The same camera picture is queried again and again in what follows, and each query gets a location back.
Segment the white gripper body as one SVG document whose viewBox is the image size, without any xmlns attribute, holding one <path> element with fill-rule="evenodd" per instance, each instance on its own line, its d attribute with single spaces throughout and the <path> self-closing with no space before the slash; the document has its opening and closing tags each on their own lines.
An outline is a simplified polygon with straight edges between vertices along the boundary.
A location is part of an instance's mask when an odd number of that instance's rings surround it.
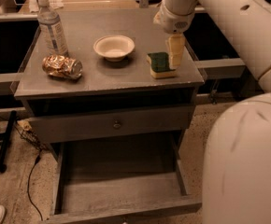
<svg viewBox="0 0 271 224">
<path fill-rule="evenodd" d="M 160 25 L 168 34 L 182 34 L 189 29 L 194 17 L 194 12 L 186 15 L 179 15 L 177 12 L 171 11 L 162 1 L 159 11 L 153 18 L 155 24 Z"/>
</svg>

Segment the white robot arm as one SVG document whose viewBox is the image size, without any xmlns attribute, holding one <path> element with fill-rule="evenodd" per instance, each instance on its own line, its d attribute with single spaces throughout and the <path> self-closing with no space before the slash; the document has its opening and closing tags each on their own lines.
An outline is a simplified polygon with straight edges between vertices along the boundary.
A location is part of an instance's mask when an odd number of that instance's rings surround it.
<svg viewBox="0 0 271 224">
<path fill-rule="evenodd" d="M 263 94 L 227 109 L 204 155 L 203 224 L 271 224 L 271 4 L 265 0 L 163 0 L 155 20 L 183 32 L 202 6 Z"/>
</svg>

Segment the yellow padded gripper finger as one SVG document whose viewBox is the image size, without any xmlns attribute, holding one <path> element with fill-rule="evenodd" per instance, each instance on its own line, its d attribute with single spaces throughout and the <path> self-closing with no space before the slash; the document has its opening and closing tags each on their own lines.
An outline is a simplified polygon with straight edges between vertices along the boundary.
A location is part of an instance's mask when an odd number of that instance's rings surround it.
<svg viewBox="0 0 271 224">
<path fill-rule="evenodd" d="M 185 36 L 183 34 L 171 35 L 166 39 L 169 67 L 177 69 L 181 65 L 185 48 Z"/>
</svg>

